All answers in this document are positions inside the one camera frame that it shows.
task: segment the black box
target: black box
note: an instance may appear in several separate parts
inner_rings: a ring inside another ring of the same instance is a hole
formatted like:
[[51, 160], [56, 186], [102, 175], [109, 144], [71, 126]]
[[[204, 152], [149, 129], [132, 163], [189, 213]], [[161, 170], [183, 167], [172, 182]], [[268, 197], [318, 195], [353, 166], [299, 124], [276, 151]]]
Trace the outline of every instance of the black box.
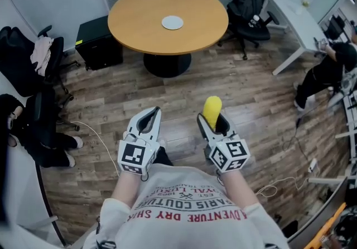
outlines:
[[84, 59], [86, 70], [123, 62], [123, 47], [109, 31], [108, 16], [81, 24], [75, 48]]

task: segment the white disc on table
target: white disc on table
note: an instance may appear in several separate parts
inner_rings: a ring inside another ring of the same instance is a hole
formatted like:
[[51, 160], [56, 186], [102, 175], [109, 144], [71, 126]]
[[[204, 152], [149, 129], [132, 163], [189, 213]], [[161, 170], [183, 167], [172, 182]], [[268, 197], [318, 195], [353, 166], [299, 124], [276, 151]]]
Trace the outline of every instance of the white disc on table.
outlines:
[[184, 25], [184, 21], [177, 16], [167, 16], [162, 19], [161, 23], [168, 30], [177, 30]]

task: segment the table top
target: table top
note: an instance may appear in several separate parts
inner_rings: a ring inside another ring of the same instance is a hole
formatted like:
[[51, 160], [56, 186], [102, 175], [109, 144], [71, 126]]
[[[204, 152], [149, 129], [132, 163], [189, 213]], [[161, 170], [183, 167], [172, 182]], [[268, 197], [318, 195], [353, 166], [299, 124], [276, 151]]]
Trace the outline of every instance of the table top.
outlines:
[[[166, 16], [184, 25], [168, 30]], [[188, 54], [217, 42], [228, 26], [228, 15], [218, 0], [118, 0], [109, 12], [108, 26], [124, 46], [156, 55]]]
[[326, 39], [319, 24], [302, 5], [289, 0], [270, 0], [286, 19], [302, 47], [310, 51], [318, 51], [313, 38]]

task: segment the white bottle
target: white bottle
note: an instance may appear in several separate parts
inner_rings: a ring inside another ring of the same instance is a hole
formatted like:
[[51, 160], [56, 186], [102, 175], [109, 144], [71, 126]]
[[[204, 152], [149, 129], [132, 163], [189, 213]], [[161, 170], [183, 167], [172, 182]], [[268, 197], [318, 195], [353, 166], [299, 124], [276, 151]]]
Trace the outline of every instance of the white bottle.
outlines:
[[249, 27], [254, 28], [254, 27], [258, 26], [258, 22], [259, 22], [259, 16], [254, 15], [248, 25], [249, 25]]

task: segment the white cube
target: white cube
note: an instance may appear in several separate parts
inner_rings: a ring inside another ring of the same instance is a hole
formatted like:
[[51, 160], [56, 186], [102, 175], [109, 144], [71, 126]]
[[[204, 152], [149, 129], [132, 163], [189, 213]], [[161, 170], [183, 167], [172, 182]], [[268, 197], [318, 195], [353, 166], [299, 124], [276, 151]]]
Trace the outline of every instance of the white cube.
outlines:
[[217, 142], [209, 155], [221, 173], [241, 169], [249, 157], [250, 152], [244, 139]]
[[160, 144], [158, 142], [137, 140], [126, 142], [120, 140], [118, 150], [118, 164], [121, 170], [132, 174], [146, 175], [156, 158]]

